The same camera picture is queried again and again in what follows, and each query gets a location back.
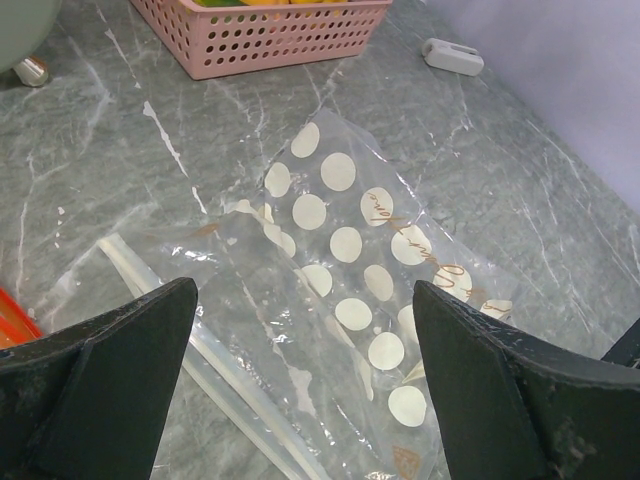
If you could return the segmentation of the clear white-slider zip bag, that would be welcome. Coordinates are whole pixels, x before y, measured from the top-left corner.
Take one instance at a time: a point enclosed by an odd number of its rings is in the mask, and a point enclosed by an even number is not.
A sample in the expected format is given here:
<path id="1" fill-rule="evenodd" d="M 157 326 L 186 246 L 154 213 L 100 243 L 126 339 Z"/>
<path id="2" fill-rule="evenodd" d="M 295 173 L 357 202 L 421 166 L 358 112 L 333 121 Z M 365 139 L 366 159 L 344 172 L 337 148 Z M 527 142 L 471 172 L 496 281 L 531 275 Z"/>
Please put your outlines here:
<path id="1" fill-rule="evenodd" d="M 54 327 L 191 278 L 185 368 L 288 477 L 428 478 L 441 439 L 414 285 L 497 319 L 521 285 L 446 232 L 375 139 L 327 109 L 263 180 L 209 225 L 127 224 L 99 239 Z"/>

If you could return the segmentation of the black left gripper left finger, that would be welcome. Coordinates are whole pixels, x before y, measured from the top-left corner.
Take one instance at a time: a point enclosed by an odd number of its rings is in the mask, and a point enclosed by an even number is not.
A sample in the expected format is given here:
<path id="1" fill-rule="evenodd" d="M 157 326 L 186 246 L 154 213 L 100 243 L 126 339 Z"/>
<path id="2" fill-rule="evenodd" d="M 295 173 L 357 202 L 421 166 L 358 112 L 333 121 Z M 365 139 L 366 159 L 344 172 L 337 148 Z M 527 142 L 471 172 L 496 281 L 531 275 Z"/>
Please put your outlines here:
<path id="1" fill-rule="evenodd" d="M 2 478 L 149 478 L 197 300 L 177 278 L 2 350 Z"/>

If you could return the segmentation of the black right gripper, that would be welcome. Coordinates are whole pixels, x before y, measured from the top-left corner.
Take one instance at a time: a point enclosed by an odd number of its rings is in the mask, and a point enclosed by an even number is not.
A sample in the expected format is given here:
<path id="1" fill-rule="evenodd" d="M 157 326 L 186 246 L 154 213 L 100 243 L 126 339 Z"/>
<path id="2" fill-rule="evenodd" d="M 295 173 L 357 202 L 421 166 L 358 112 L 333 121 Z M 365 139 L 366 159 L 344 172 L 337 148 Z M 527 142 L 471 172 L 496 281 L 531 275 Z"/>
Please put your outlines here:
<path id="1" fill-rule="evenodd" d="M 636 320 L 601 358 L 632 369 L 640 365 L 640 319 Z"/>

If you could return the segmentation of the clear red-zip bag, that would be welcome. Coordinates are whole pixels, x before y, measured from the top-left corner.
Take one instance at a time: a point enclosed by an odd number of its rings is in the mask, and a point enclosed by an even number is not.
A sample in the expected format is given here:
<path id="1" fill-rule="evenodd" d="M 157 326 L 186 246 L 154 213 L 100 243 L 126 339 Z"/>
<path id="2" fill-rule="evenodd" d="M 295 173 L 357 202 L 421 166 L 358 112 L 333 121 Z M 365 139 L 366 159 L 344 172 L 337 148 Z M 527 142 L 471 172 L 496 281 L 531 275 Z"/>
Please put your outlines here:
<path id="1" fill-rule="evenodd" d="M 42 331 L 4 289 L 0 291 L 0 316 L 2 349 L 25 344 L 43 336 Z"/>

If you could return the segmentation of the fake green orange mango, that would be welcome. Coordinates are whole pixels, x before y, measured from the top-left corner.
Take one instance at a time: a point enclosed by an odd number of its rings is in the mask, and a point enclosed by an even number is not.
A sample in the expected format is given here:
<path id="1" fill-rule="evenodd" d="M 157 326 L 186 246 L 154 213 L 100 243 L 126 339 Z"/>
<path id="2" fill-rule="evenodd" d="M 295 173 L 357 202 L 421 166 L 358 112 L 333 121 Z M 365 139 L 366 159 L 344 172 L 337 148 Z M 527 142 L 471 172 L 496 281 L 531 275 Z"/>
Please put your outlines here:
<path id="1" fill-rule="evenodd" d="M 193 2 L 205 8 L 235 8 L 248 5 L 242 0 L 193 0 Z"/>

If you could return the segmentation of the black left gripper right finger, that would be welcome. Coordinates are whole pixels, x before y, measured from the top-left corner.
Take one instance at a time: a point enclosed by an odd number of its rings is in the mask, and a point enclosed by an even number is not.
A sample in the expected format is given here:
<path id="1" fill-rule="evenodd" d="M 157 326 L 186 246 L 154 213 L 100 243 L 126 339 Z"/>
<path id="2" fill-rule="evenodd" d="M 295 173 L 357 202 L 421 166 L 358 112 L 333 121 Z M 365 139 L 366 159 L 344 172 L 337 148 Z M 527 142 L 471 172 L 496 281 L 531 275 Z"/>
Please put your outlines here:
<path id="1" fill-rule="evenodd" d="M 413 310 L 454 479 L 635 479 L 639 368 L 560 348 L 434 284 Z"/>

